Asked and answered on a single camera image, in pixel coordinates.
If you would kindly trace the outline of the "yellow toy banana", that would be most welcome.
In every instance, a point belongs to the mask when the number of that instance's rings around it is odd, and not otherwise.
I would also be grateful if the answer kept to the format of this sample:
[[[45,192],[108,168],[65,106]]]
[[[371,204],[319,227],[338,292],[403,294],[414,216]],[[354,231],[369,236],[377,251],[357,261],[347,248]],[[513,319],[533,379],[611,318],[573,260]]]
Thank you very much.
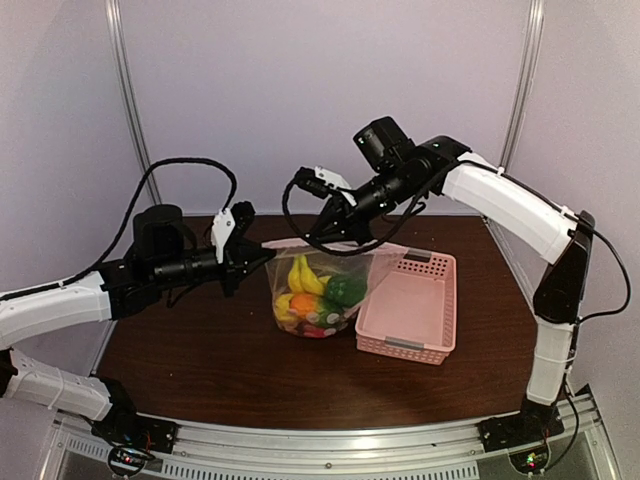
[[[330,276],[318,277],[311,269],[305,255],[295,256],[287,275],[287,284],[292,293],[309,293],[323,296]]]

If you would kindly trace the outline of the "yellow toy lemon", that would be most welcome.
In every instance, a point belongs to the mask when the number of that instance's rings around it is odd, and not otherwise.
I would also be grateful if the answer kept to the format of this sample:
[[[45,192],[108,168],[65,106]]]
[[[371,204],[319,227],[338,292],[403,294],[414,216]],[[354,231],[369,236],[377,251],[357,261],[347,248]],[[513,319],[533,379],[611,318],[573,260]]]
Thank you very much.
[[[280,323],[291,323],[297,320],[295,314],[290,313],[290,302],[294,297],[293,293],[281,294],[274,301],[274,315]]]

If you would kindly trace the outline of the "green toy bell pepper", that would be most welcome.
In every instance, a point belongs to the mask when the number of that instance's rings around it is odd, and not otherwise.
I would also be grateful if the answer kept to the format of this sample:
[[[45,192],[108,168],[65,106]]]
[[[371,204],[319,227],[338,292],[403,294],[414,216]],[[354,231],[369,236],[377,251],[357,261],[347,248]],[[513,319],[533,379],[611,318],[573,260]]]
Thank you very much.
[[[324,296],[336,305],[351,308],[366,296],[367,281],[360,275],[335,275],[326,287]]]

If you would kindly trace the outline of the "orange toy tangerine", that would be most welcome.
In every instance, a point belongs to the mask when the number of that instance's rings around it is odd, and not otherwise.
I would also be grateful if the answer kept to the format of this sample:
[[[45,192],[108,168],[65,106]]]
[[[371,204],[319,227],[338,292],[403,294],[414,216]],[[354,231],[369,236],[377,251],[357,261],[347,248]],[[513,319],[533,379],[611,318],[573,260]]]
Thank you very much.
[[[309,293],[294,294],[289,303],[289,309],[300,317],[316,313],[319,297]]]

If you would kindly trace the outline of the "clear zip top bag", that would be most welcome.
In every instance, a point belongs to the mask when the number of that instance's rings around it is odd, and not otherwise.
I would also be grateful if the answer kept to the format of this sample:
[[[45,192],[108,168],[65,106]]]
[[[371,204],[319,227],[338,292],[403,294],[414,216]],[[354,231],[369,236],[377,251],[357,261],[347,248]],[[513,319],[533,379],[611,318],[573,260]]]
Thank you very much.
[[[275,252],[265,267],[277,326],[311,339],[328,338],[345,329],[408,253],[404,246],[385,243],[354,256],[336,256],[298,238],[272,240],[263,246]]]

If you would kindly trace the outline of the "green black toy watermelon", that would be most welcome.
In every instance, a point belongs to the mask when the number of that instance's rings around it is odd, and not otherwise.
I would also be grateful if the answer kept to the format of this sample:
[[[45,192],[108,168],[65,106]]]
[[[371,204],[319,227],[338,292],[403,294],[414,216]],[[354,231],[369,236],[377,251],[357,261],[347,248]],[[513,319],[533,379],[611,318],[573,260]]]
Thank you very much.
[[[318,328],[337,328],[344,321],[343,313],[340,308],[324,308],[316,312],[310,322]]]

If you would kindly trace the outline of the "red toy apple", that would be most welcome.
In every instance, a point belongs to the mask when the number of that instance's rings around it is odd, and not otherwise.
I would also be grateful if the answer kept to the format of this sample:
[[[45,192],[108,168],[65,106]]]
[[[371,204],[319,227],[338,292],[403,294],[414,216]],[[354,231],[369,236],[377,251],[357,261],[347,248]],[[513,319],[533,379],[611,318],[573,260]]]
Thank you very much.
[[[304,337],[308,337],[308,338],[325,338],[326,337],[325,329],[322,327],[318,327],[316,325],[313,325],[307,322],[300,323],[298,327],[299,327],[300,333]]]

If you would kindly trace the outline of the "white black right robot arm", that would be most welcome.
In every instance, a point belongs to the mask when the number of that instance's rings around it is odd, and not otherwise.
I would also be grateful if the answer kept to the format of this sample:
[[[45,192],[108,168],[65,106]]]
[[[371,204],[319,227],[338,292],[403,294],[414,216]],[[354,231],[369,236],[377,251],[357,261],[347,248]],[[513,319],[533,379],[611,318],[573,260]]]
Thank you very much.
[[[512,430],[535,440],[551,424],[572,362],[590,261],[594,219],[543,198],[492,166],[463,143],[437,136],[417,144],[389,116],[353,138],[374,177],[358,188],[321,167],[301,168],[295,184],[326,204],[306,235],[317,248],[354,241],[362,250],[378,246],[370,223],[404,202],[445,196],[494,221],[527,243],[546,262],[533,295],[537,337],[532,373]]]

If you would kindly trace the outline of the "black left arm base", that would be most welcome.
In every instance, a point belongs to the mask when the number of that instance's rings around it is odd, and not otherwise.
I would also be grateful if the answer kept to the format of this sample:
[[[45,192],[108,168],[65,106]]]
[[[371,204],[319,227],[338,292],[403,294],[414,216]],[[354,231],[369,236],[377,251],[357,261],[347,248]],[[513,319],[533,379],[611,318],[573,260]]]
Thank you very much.
[[[170,454],[178,432],[174,421],[138,413],[133,400],[117,380],[100,378],[106,386],[110,408],[102,420],[91,420],[92,433],[107,442],[135,447],[146,452]]]

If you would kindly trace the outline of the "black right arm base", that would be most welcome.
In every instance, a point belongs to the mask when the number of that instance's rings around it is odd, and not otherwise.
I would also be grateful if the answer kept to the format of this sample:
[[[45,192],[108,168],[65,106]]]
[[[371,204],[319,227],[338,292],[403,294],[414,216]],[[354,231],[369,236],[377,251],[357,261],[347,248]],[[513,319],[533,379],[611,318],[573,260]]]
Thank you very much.
[[[530,443],[540,443],[565,432],[557,407],[562,394],[559,387],[550,404],[522,398],[520,409],[504,416],[493,416],[476,424],[485,452],[512,449]]]

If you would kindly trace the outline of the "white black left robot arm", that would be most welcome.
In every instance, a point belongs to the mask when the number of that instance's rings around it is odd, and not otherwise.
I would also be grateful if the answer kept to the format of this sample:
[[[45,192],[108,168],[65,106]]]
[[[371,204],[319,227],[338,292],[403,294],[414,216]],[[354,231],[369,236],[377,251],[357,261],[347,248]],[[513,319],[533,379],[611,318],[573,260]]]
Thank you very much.
[[[144,424],[122,386],[36,361],[16,344],[66,327],[134,316],[173,290],[217,282],[231,296],[275,256],[245,239],[254,216],[249,202],[221,210],[212,221],[210,245],[198,247],[178,206],[153,206],[134,217],[133,243],[122,259],[101,262],[79,280],[2,295],[2,397],[104,422],[121,443],[137,442]]]

